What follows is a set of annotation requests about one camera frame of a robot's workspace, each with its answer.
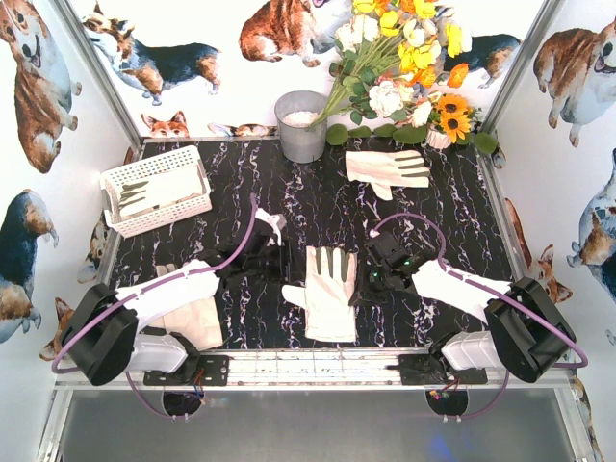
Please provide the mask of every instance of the artificial flower bouquet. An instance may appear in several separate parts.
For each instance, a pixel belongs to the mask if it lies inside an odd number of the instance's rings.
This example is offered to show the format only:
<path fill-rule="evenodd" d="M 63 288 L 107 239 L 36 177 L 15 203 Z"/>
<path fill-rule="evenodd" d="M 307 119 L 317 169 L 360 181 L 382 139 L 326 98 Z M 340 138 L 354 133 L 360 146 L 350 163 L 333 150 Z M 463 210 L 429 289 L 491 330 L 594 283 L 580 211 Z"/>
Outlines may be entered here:
<path fill-rule="evenodd" d="M 356 125 L 378 117 L 396 124 L 377 129 L 378 136 L 421 142 L 444 135 L 449 143 L 466 143 L 477 111 L 461 96 L 430 91 L 435 83 L 459 88 L 469 73 L 464 63 L 442 72 L 445 54 L 454 58 L 472 48 L 470 33 L 451 12 L 435 0 L 353 0 L 353 18 L 336 31 L 342 59 L 329 68 L 335 81 L 314 123 L 350 112 Z M 332 130 L 339 133 L 330 138 L 344 137 L 341 126 Z M 357 130 L 351 135 L 370 129 Z"/>

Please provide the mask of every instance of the white wall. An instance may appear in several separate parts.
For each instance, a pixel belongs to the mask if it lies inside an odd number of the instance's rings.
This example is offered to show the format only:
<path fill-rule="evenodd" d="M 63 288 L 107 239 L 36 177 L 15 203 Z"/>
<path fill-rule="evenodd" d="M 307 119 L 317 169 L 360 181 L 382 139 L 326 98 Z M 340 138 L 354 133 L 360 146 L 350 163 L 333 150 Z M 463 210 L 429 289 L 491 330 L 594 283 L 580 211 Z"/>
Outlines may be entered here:
<path fill-rule="evenodd" d="M 79 117 L 77 130 L 63 130 L 60 156 L 49 173 L 39 173 L 28 163 L 17 138 L 16 65 L 9 45 L 0 41 L 0 223 L 13 198 L 31 189 L 45 202 L 60 238 L 56 248 L 38 238 L 32 301 L 42 315 L 40 328 L 31 325 L 26 334 L 18 329 L 0 344 L 0 445 L 2 459 L 7 461 L 35 460 L 54 383 L 50 363 L 39 359 L 39 351 L 58 327 L 54 299 L 58 296 L 74 309 L 87 288 L 77 283 L 76 275 L 90 250 L 90 234 L 102 207 L 97 174 L 120 165 L 129 146 L 48 2 L 39 0 L 35 5 L 64 54 L 71 78 L 82 83 L 83 92 L 73 98 L 70 112 Z"/>
<path fill-rule="evenodd" d="M 546 39 L 571 28 L 599 32 L 614 20 L 614 14 L 613 0 L 597 0 L 592 5 L 570 0 Z M 613 74 L 610 82 L 611 91 L 616 91 Z M 616 305 L 586 266 L 571 268 L 566 261 L 566 256 L 575 253 L 572 242 L 579 242 L 578 223 L 584 208 L 612 174 L 616 106 L 581 129 L 577 148 L 569 142 L 569 123 L 560 117 L 555 130 L 549 126 L 551 106 L 549 95 L 539 91 L 531 65 L 498 123 L 500 145 L 507 157 L 499 180 L 517 208 L 533 256 L 539 257 L 548 244 L 554 244 L 554 273 L 574 292 L 558 308 L 589 356 L 590 367 L 580 370 L 579 376 L 590 397 L 605 460 L 616 460 L 612 435 L 616 404 L 610 394 L 616 380 L 616 347 L 605 335 L 606 329 L 616 332 Z"/>
<path fill-rule="evenodd" d="M 345 0 L 330 0 L 343 3 Z M 80 15 L 93 11 L 94 0 L 72 0 Z M 163 104 L 152 106 L 151 99 L 141 97 L 141 91 L 123 83 L 111 71 L 110 63 L 97 50 L 109 71 L 135 124 L 143 136 L 149 130 L 141 121 L 141 113 L 159 120 L 169 120 L 181 110 L 186 115 L 193 137 L 208 137 L 211 122 L 231 125 L 259 123 L 275 125 L 273 106 L 284 93 L 293 90 L 313 90 L 328 94 L 333 78 L 328 68 L 338 60 L 335 50 L 318 55 L 321 65 L 308 68 L 297 55 L 285 57 L 279 63 L 250 62 L 241 54 L 238 40 L 244 23 L 266 3 L 265 0 L 225 2 L 194 2 L 176 0 L 173 8 L 152 8 L 148 0 L 100 0 L 103 14 L 108 18 L 129 20 L 134 26 L 133 37 L 148 46 L 174 46 L 192 42 L 205 43 L 222 51 L 220 59 L 222 84 L 217 95 L 209 95 L 206 82 L 196 78 L 171 90 L 163 91 Z M 509 34 L 524 39 L 543 0 L 499 1 L 451 0 L 456 8 L 456 20 L 468 27 L 474 36 Z M 467 96 L 476 107 L 487 113 L 504 76 L 489 89 L 478 88 L 485 79 L 483 71 L 469 75 L 460 89 L 440 88 Z M 342 121 L 353 126 L 349 116 L 332 117 L 330 123 Z M 372 127 L 391 120 L 366 120 Z"/>

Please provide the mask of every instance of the metal bar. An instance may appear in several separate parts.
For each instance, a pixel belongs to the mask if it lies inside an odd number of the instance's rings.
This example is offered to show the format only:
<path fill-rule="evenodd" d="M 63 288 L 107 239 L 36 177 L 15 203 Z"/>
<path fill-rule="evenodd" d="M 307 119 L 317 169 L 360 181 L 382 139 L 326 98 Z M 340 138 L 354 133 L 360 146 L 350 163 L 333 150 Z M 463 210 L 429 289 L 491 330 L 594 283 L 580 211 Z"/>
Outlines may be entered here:
<path fill-rule="evenodd" d="M 82 26 L 77 12 L 75 12 L 69 0 L 54 0 L 51 2 L 51 5 L 73 39 L 90 75 L 101 88 L 103 96 L 115 112 L 120 125 L 131 143 L 131 147 L 136 150 L 139 149 L 141 147 L 139 130 L 135 126 L 133 118 L 131 118 L 121 97 L 117 94 L 116 87 L 111 81 L 107 70 L 103 67 L 103 64 L 96 56 L 96 52 L 90 45 L 90 39 L 84 32 L 84 26 Z"/>
<path fill-rule="evenodd" d="M 565 3 L 566 0 L 546 0 L 539 9 L 539 13 L 535 16 L 522 42 L 518 56 L 511 65 L 497 96 L 494 98 L 483 120 L 481 131 L 492 133 L 495 130 L 499 117 L 501 117 L 509 99 L 517 88 L 524 71 L 530 65 L 530 61 L 543 41 L 544 35 Z"/>

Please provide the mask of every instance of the corgi print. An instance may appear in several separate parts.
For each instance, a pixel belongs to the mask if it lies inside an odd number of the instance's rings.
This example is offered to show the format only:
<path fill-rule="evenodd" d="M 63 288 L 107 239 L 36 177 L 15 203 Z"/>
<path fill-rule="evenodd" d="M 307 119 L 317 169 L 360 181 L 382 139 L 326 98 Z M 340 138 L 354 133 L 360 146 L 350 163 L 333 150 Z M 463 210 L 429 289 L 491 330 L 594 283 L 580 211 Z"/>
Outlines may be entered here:
<path fill-rule="evenodd" d="M 528 248 L 528 244 L 526 243 L 526 238 L 524 236 L 524 228 L 522 227 L 522 223 L 520 222 L 518 212 L 516 211 L 516 208 L 513 206 L 513 203 L 509 199 L 505 199 L 505 204 L 507 206 L 509 218 L 511 219 L 511 223 L 513 224 L 513 227 L 515 229 L 518 242 L 520 243 L 520 248 L 522 249 L 522 255 L 524 256 L 528 275 L 535 279 L 539 284 L 541 284 L 541 286 L 548 293 L 548 296 L 553 303 L 560 303 L 571 298 L 574 294 L 573 291 L 563 286 L 560 282 L 556 280 L 556 277 L 554 276 L 554 271 L 552 267 L 554 258 L 553 244 L 550 244 L 546 247 L 539 259 L 532 258 L 532 255 L 530 254 L 530 249 Z"/>
<path fill-rule="evenodd" d="M 40 312 L 32 304 L 38 237 L 51 237 L 58 246 L 47 207 L 35 192 L 25 190 L 11 201 L 0 227 L 0 343 L 19 326 L 28 332 L 30 321 L 40 327 Z"/>
<path fill-rule="evenodd" d="M 60 343 L 60 338 L 63 330 L 68 326 L 68 322 L 73 316 L 75 310 L 71 309 L 64 300 L 59 297 L 56 297 L 56 315 L 58 316 L 58 329 L 56 330 L 56 334 L 51 341 L 45 345 L 38 357 L 43 361 L 53 361 L 58 356 L 58 353 L 62 349 L 62 344 Z"/>
<path fill-rule="evenodd" d="M 63 56 L 37 9 L 26 0 L 0 2 L 0 39 L 17 63 L 15 115 L 17 135 L 28 162 L 47 173 L 60 154 L 64 127 L 75 131 L 72 96 L 81 84 L 71 82 Z"/>
<path fill-rule="evenodd" d="M 616 149 L 612 152 L 612 176 L 588 203 L 579 219 L 576 253 L 567 257 L 572 268 L 585 265 L 616 301 Z"/>
<path fill-rule="evenodd" d="M 182 111 L 175 113 L 171 120 L 167 122 L 145 114 L 141 114 L 141 120 L 150 129 L 150 137 L 152 138 L 188 138 L 190 136 L 189 129 L 186 126 L 186 118 Z"/>
<path fill-rule="evenodd" d="M 586 29 L 557 32 L 534 61 L 539 90 L 552 98 L 548 124 L 558 116 L 571 123 L 569 141 L 579 145 L 579 131 L 616 101 L 616 20 L 598 34 Z"/>
<path fill-rule="evenodd" d="M 332 48 L 336 30 L 350 19 L 350 0 L 269 0 L 242 28 L 242 55 L 271 63 L 299 55 L 315 67 L 321 62 L 314 54 Z"/>
<path fill-rule="evenodd" d="M 445 47 L 448 44 L 446 25 L 448 21 L 451 21 L 454 13 L 454 7 L 441 7 L 438 8 L 434 19 L 439 29 L 439 42 L 444 47 L 436 65 L 438 84 L 446 85 L 451 70 L 459 64 L 466 63 L 469 65 L 469 72 L 481 69 L 486 72 L 488 80 L 479 88 L 487 89 L 509 69 L 522 42 L 508 34 L 473 37 L 473 49 L 452 58 L 447 54 Z"/>
<path fill-rule="evenodd" d="M 208 124 L 208 129 L 217 137 L 274 137 L 278 135 L 278 127 L 245 123 L 239 127 L 222 125 L 220 123 Z"/>
<path fill-rule="evenodd" d="M 108 237 L 109 227 L 105 222 L 105 216 L 101 214 L 90 237 L 90 252 L 77 272 L 77 282 L 85 284 L 96 279 Z"/>
<path fill-rule="evenodd" d="M 599 442 L 597 441 L 597 435 L 595 434 L 595 427 L 593 426 L 593 413 L 590 407 L 590 400 L 586 394 L 586 388 L 578 377 L 574 377 L 571 382 L 571 388 L 576 393 L 577 409 L 584 422 L 584 428 L 588 433 L 588 439 L 590 440 L 590 446 L 593 449 L 593 455 L 595 457 L 594 462 L 605 462 L 601 449 L 599 448 Z"/>
<path fill-rule="evenodd" d="M 212 85 L 210 94 L 218 92 L 218 54 L 216 48 L 202 43 L 177 46 L 146 46 L 133 37 L 126 20 L 109 19 L 96 3 L 94 12 L 82 19 L 91 43 L 109 60 L 122 82 L 143 91 L 152 105 L 163 103 L 161 94 L 196 77 Z"/>

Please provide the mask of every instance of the gray floor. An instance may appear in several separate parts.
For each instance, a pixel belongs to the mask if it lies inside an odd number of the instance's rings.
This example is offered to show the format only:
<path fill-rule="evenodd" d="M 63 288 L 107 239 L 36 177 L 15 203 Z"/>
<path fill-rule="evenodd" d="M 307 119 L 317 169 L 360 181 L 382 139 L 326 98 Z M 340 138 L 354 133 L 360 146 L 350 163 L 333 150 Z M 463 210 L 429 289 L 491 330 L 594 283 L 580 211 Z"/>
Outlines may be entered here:
<path fill-rule="evenodd" d="M 472 391 L 470 410 L 494 391 Z M 160 392 L 146 393 L 160 403 Z M 423 392 L 216 392 L 189 423 L 132 392 L 75 392 L 64 462 L 571 461 L 552 390 L 509 390 L 483 417 L 433 417 Z"/>

